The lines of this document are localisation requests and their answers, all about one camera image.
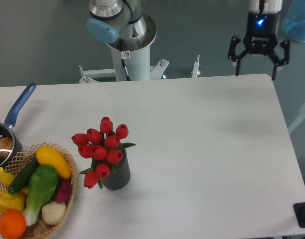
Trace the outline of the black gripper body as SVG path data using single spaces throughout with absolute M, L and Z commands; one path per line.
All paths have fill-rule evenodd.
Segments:
M 279 13 L 248 13 L 243 44 L 249 54 L 268 55 L 274 51 L 279 19 Z

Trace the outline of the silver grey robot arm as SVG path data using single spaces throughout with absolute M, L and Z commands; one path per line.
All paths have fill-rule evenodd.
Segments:
M 277 39 L 282 1 L 251 0 L 245 36 L 231 37 L 227 58 L 240 74 L 247 55 L 268 56 L 273 63 L 272 78 L 290 59 L 290 42 Z M 106 43 L 112 53 L 117 81 L 162 79 L 169 62 L 150 65 L 150 45 L 156 37 L 155 22 L 142 11 L 140 0 L 91 0 L 88 31 Z

